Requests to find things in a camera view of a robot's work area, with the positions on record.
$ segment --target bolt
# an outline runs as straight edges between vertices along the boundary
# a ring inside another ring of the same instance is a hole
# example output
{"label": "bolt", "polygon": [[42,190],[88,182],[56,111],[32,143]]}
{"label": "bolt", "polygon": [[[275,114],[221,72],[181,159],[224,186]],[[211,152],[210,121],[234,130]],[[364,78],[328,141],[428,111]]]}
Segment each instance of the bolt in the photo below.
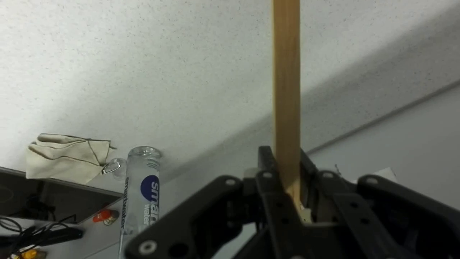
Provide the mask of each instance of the bolt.
{"label": "bolt", "polygon": [[368,183],[368,185],[378,185],[378,179],[369,177],[369,179],[365,180],[365,183]]}
{"label": "bolt", "polygon": [[147,241],[147,242],[141,244],[139,254],[142,257],[148,257],[148,255],[151,255],[151,254],[154,254],[157,251],[157,246],[158,246],[157,242]]}
{"label": "bolt", "polygon": [[227,185],[227,186],[234,186],[234,185],[236,185],[236,180],[227,179],[227,180],[226,180],[226,185]]}
{"label": "bolt", "polygon": [[267,172],[263,173],[262,176],[263,176],[263,179],[272,179],[272,173],[267,173]]}

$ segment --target white wall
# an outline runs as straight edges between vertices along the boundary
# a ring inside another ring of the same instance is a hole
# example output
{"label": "white wall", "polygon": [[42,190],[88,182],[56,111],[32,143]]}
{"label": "white wall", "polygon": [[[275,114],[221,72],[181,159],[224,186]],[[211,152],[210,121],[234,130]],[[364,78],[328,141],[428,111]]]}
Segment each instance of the white wall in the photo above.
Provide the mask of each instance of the white wall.
{"label": "white wall", "polygon": [[312,159],[336,162],[348,179],[391,167],[398,183],[460,209],[460,85],[404,110]]}
{"label": "white wall", "polygon": [[[457,0],[302,2],[303,146],[456,81],[459,11]],[[115,156],[154,144],[170,179],[257,127],[269,141],[270,16],[266,0],[1,2],[0,164],[23,170],[42,131],[111,139]]]}

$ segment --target wooden stick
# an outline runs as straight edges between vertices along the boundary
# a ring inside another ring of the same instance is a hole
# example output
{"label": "wooden stick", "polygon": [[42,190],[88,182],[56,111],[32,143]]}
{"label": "wooden stick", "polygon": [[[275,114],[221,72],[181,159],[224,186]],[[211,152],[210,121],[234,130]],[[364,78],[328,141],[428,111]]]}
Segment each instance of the wooden stick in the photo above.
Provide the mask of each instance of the wooden stick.
{"label": "wooden stick", "polygon": [[285,190],[299,206],[300,3],[273,0],[275,156]]}

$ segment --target black cable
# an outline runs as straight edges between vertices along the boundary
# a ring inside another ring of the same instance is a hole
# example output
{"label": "black cable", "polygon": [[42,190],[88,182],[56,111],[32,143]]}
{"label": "black cable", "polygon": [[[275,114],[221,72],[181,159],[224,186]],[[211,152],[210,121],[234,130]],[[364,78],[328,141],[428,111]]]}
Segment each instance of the black cable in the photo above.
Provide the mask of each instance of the black cable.
{"label": "black cable", "polygon": [[[9,222],[9,223],[14,225],[16,229],[13,229],[11,226],[4,225],[4,222]],[[0,228],[3,228],[3,229],[6,229],[6,231],[10,231],[10,232],[16,232],[16,234],[19,234],[19,235],[23,234],[23,228],[22,228],[16,221],[13,221],[13,219],[10,219],[10,218],[3,218],[3,216],[0,216]]]}
{"label": "black cable", "polygon": [[[11,231],[11,232],[19,234],[17,242],[11,245],[11,252],[10,252],[10,255],[16,255],[16,257],[19,257],[19,258],[22,259],[22,254],[24,254],[24,252],[27,252],[27,251],[32,251],[32,249],[40,246],[43,242],[46,242],[47,238],[49,238],[49,235],[52,235],[52,229],[53,229],[53,228],[62,226],[62,228],[65,228],[65,229],[69,229],[69,226],[68,226],[66,223],[63,223],[63,222],[66,222],[66,221],[69,221],[69,219],[72,219],[72,222],[76,222],[76,215],[70,215],[70,216],[63,218],[63,219],[60,219],[59,222],[50,223],[50,225],[47,225],[47,226],[42,226],[42,228],[34,228],[34,226],[32,226],[32,228],[23,231],[23,228],[22,228],[16,221],[0,216],[0,226],[1,226],[3,229],[7,229],[7,231]],[[13,229],[11,226],[4,225],[3,221],[14,225],[16,229]],[[26,248],[26,249],[17,248],[17,245],[20,244],[20,239],[22,239],[22,238],[24,238],[24,236],[32,236],[32,238],[33,238],[33,236],[40,236],[40,235],[42,235],[42,238],[40,238],[39,241],[36,241],[32,246],[29,246],[29,248]]]}

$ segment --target plastic water bottle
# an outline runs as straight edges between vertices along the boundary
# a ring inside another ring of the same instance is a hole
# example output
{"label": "plastic water bottle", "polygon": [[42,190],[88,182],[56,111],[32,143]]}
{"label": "plastic water bottle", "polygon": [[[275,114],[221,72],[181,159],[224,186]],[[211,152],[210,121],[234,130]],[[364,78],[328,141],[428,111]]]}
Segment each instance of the plastic water bottle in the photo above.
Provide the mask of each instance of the plastic water bottle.
{"label": "plastic water bottle", "polygon": [[160,159],[154,147],[129,152],[119,255],[126,244],[160,218]]}

